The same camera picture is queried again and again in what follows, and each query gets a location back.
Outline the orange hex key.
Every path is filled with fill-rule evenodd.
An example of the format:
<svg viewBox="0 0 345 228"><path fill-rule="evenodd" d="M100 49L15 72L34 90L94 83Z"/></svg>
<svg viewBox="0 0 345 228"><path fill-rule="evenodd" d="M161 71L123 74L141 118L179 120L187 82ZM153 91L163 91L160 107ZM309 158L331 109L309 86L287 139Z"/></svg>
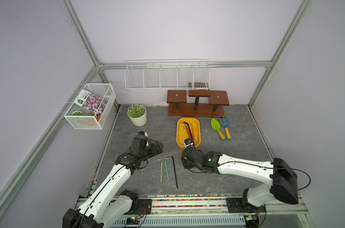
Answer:
<svg viewBox="0 0 345 228"><path fill-rule="evenodd" d="M192 140L193 140L193 143L196 145L196 139L195 139L195 133L194 133L194 126L192 123L189 123L189 127L190 127L190 131L191 131L191 136L192 136Z"/></svg>

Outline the long black hex key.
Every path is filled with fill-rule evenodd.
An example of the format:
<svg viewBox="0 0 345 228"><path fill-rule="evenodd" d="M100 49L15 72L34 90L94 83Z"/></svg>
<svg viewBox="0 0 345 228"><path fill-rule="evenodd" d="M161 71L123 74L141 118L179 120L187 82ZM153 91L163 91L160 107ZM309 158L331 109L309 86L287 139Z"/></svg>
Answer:
<svg viewBox="0 0 345 228"><path fill-rule="evenodd" d="M190 127L189 127L189 123L188 122L182 122L186 127L187 127L187 133L188 133L188 136L189 138L192 140L192 136L191 136L191 131L190 131Z"/></svg>

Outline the yellow hex key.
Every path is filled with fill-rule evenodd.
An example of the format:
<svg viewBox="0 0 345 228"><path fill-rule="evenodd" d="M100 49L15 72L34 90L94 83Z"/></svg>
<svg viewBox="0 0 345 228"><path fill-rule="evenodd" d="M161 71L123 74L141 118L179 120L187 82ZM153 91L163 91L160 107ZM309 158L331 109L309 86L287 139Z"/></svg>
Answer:
<svg viewBox="0 0 345 228"><path fill-rule="evenodd" d="M179 127L177 131L177 143L184 145L184 140L189 138L186 127Z"/></svg>

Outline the red long hex key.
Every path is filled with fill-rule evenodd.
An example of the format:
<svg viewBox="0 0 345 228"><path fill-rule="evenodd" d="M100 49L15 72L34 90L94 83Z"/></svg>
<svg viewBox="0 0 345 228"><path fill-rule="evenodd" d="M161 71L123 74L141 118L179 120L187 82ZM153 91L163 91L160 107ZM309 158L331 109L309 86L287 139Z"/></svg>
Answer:
<svg viewBox="0 0 345 228"><path fill-rule="evenodd" d="M196 146L193 124L192 123L188 123L188 122L183 122L183 123L187 127L187 133L188 133L188 136L189 136L191 142L193 143L194 146Z"/></svg>

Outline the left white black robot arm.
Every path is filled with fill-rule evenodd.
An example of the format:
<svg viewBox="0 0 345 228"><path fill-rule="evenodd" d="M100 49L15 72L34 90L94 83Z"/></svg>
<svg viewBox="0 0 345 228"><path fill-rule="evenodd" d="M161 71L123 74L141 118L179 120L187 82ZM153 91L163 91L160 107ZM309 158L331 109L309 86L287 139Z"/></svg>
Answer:
<svg viewBox="0 0 345 228"><path fill-rule="evenodd" d="M131 209L138 209L138 194L125 191L111 203L121 186L140 169L141 162L163 152L163 144L144 135L133 139L129 150L118 156L115 165L95 192L76 210L69 209L63 228L109 228Z"/></svg>

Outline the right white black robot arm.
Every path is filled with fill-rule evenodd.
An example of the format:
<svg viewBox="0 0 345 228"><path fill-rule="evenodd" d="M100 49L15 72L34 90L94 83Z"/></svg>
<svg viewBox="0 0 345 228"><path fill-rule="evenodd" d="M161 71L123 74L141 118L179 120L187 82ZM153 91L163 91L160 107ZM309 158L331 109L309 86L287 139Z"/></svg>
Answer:
<svg viewBox="0 0 345 228"><path fill-rule="evenodd" d="M297 169L291 168L283 159L250 161L219 152L205 154L188 146L183 150L181 160L190 172L197 168L199 173L231 174L261 182L255 188L246 188L241 199L227 201L231 213L257 213L264 204L276 201L290 205L299 203Z"/></svg>

